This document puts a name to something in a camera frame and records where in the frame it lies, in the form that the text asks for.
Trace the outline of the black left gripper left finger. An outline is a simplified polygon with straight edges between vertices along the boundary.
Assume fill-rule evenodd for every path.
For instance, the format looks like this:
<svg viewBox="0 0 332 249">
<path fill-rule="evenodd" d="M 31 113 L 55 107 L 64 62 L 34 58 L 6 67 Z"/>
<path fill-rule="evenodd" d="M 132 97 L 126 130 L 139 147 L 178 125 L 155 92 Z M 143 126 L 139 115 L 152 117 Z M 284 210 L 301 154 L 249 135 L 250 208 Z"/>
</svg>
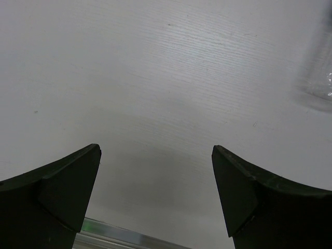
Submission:
<svg viewBox="0 0 332 249">
<path fill-rule="evenodd" d="M 1 181 L 1 248 L 72 248 L 101 155 L 100 146 L 90 144 Z"/>
</svg>

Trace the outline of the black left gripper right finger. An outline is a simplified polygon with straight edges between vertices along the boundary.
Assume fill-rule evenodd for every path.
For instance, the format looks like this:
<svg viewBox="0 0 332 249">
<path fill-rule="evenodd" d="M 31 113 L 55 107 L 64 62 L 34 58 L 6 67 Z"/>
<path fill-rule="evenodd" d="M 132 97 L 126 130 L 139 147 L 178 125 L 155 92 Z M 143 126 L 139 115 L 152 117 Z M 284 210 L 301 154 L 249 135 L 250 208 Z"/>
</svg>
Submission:
<svg viewBox="0 0 332 249">
<path fill-rule="evenodd" d="M 212 165 L 236 248 L 331 248 L 331 191 L 278 176 L 220 145 Z"/>
</svg>

